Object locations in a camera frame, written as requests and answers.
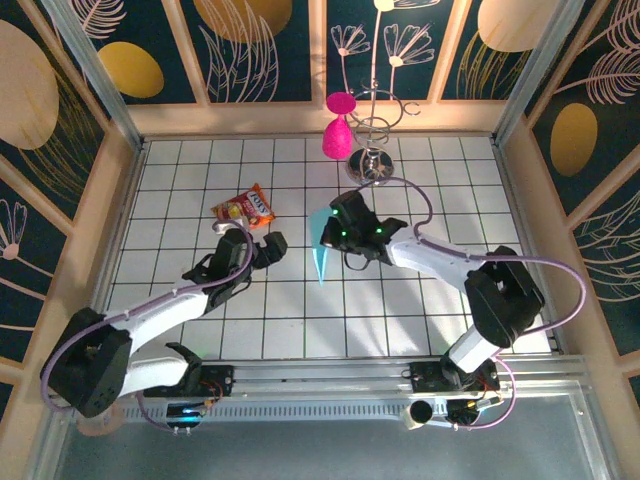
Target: white flower drawing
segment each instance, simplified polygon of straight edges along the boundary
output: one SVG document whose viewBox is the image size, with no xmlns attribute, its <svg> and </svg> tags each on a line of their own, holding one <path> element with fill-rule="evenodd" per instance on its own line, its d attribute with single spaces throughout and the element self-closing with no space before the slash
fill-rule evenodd
<svg viewBox="0 0 640 480">
<path fill-rule="evenodd" d="M 396 68 L 405 65 L 417 65 L 430 62 L 435 57 L 435 50 L 428 48 L 431 44 L 429 28 L 408 25 L 398 36 L 398 24 L 384 27 L 384 45 L 387 48 L 389 64 L 391 65 L 391 80 L 389 91 L 393 93 Z"/>
<path fill-rule="evenodd" d="M 558 88 L 554 95 L 585 85 L 589 100 L 601 105 L 623 105 L 640 89 L 640 0 L 618 0 L 609 26 L 578 52 L 580 55 L 603 37 L 611 50 L 593 64 L 589 76 Z"/>
<path fill-rule="evenodd" d="M 13 211 L 9 208 L 9 203 L 4 199 L 0 199 L 0 261 L 17 260 L 34 270 L 52 277 L 49 272 L 30 264 L 26 260 L 20 258 L 20 242 L 24 235 L 27 225 L 27 207 L 20 202 L 13 205 Z M 45 296 L 29 290 L 28 288 L 17 285 L 9 280 L 0 277 L 0 285 L 4 285 L 18 292 L 30 295 L 33 298 L 44 301 Z M 17 325 L 0 324 L 0 328 L 6 330 L 33 331 L 33 327 L 21 327 Z"/>
<path fill-rule="evenodd" d="M 357 55 L 371 50 L 371 43 L 365 41 L 367 35 L 364 33 L 362 25 L 357 27 L 349 25 L 345 27 L 344 31 L 341 25 L 336 25 L 331 28 L 331 38 L 342 57 Z"/>
<path fill-rule="evenodd" d="M 394 9 L 422 8 L 437 5 L 440 0 L 373 0 L 374 6 L 381 12 Z"/>
<path fill-rule="evenodd" d="M 0 199 L 0 256 L 5 260 L 15 260 L 20 253 L 20 240 L 27 224 L 27 207 L 16 202 L 13 212 L 9 203 Z"/>
</svg>

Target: table surface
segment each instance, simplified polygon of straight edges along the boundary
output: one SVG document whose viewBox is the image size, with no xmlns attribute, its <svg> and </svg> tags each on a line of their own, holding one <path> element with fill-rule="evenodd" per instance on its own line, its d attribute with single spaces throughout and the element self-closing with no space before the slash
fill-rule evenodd
<svg viewBox="0 0 640 480">
<path fill-rule="evenodd" d="M 330 251 L 319 284 L 308 215 L 355 186 L 342 162 L 324 156 L 321 142 L 319 136 L 152 142 L 109 309 L 168 291 L 215 251 L 220 236 L 211 229 L 211 207 L 258 183 L 277 218 L 254 237 L 281 231 L 289 244 L 284 259 L 255 271 L 248 290 L 225 306 L 156 341 L 179 341 L 207 360 L 443 354 L 471 322 L 466 297 L 446 283 L 379 263 L 351 271 Z M 480 252 L 503 244 L 521 253 L 487 137 L 396 136 L 385 148 L 395 175 L 424 188 L 433 203 L 425 233 Z M 400 184 L 363 195 L 381 219 L 417 223 L 427 212 L 417 192 Z M 550 347 L 538 334 L 520 338 L 513 351 Z"/>
</svg>

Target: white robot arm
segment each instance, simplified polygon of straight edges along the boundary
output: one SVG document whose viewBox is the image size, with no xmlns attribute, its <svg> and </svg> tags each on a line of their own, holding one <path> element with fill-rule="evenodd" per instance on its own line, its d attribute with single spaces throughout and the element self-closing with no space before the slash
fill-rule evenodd
<svg viewBox="0 0 640 480">
<path fill-rule="evenodd" d="M 48 377 L 47 386 L 89 418 L 102 413 L 118 397 L 140 390 L 175 386 L 174 391 L 197 394 L 201 380 L 201 360 L 197 355 L 178 343 L 149 342 L 224 304 L 246 288 L 241 285 L 251 283 L 254 269 L 266 268 L 282 259 L 287 250 L 282 234 L 273 232 L 265 235 L 264 240 L 264 247 L 257 243 L 248 246 L 240 230 L 228 230 L 216 253 L 205 256 L 185 273 L 172 292 L 146 299 L 124 311 L 99 314 L 84 308 L 76 312 L 45 362 L 43 381 Z M 225 280 L 238 272 L 247 248 L 252 248 L 248 268 L 232 280 Z M 210 286 L 216 280 L 223 283 Z M 83 333 L 105 318 L 116 317 L 122 320 Z M 49 365 L 60 347 L 73 337 L 79 338 L 55 364 Z"/>
<path fill-rule="evenodd" d="M 527 270 L 518 262 L 480 261 L 474 252 L 435 238 L 414 236 L 400 220 L 379 222 L 357 191 L 331 202 L 334 216 L 324 229 L 322 243 L 345 255 L 363 255 L 367 262 L 378 260 L 410 268 L 444 280 L 469 298 L 474 325 L 446 352 L 438 372 L 430 371 L 451 390 L 465 390 L 478 375 L 486 373 L 487 362 L 510 346 L 527 329 L 544 304 L 544 299 Z M 105 317 L 124 313 L 124 319 L 86 335 L 53 365 L 48 386 L 86 417 L 103 412 L 119 396 L 155 390 L 156 395 L 198 396 L 201 360 L 178 343 L 147 345 L 167 330 L 201 317 L 220 306 L 238 287 L 249 283 L 253 268 L 265 268 L 282 258 L 286 242 L 278 232 L 265 236 L 266 247 L 253 245 L 253 260 L 233 281 L 212 288 L 198 288 L 211 280 L 227 278 L 238 270 L 246 241 L 240 230 L 227 231 L 215 255 L 207 255 L 164 294 L 132 306 L 124 312 L 100 315 L 86 308 L 77 312 L 63 332 L 61 344 Z M 499 247 L 500 255 L 515 255 Z M 191 286 L 184 292 L 184 286 Z"/>
<path fill-rule="evenodd" d="M 333 216 L 321 240 L 325 246 L 345 256 L 362 255 L 367 264 L 378 260 L 440 278 L 467 295 L 473 325 L 441 360 L 442 374 L 457 389 L 474 381 L 491 357 L 512 346 L 544 306 L 542 293 L 521 262 L 489 260 L 492 255 L 515 258 L 509 248 L 501 246 L 487 255 L 424 234 L 418 238 L 401 220 L 380 222 L 357 190 L 337 197 L 331 208 Z"/>
</svg>

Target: chip bag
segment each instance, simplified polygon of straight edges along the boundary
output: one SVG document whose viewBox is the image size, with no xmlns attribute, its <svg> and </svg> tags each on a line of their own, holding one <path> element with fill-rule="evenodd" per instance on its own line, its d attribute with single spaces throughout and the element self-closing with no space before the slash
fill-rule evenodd
<svg viewBox="0 0 640 480">
<path fill-rule="evenodd" d="M 220 222 L 244 217 L 251 230 L 269 225 L 276 218 L 257 183 L 248 191 L 216 205 L 211 210 Z"/>
</svg>

